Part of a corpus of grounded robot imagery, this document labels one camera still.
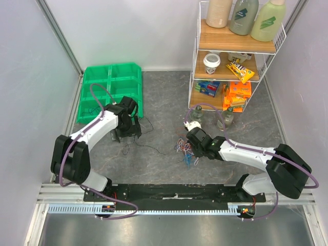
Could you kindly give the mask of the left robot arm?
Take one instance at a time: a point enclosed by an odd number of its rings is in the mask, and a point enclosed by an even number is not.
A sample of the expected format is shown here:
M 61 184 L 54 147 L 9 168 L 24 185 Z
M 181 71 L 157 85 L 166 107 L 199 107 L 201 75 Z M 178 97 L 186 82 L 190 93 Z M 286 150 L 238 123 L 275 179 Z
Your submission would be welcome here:
M 59 177 L 62 187 L 77 184 L 94 190 L 100 201 L 112 197 L 112 180 L 93 171 L 90 151 L 108 133 L 114 131 L 117 138 L 141 136 L 138 122 L 138 104 L 135 101 L 106 105 L 100 114 L 81 130 L 60 135 L 55 140 L 51 172 Z

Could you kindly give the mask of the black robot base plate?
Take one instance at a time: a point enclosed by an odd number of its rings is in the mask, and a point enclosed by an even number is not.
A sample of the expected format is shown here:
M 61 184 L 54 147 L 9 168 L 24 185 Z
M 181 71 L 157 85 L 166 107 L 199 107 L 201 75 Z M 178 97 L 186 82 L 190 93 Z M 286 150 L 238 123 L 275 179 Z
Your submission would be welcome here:
M 241 187 L 223 184 L 111 184 L 102 194 L 131 203 L 141 200 L 197 199 L 228 202 L 266 202 L 265 194 L 249 195 Z

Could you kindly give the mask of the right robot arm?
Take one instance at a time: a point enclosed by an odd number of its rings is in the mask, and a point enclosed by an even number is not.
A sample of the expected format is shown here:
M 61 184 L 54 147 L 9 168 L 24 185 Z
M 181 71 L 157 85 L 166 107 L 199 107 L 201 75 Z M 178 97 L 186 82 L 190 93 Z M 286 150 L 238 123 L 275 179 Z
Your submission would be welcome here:
M 253 195 L 278 192 L 298 199 L 312 172 L 310 166 L 288 145 L 260 148 L 234 142 L 222 136 L 211 138 L 201 127 L 187 127 L 187 139 L 197 158 L 207 157 L 233 161 L 262 170 L 261 174 L 244 175 L 235 188 L 235 197 L 242 202 Z

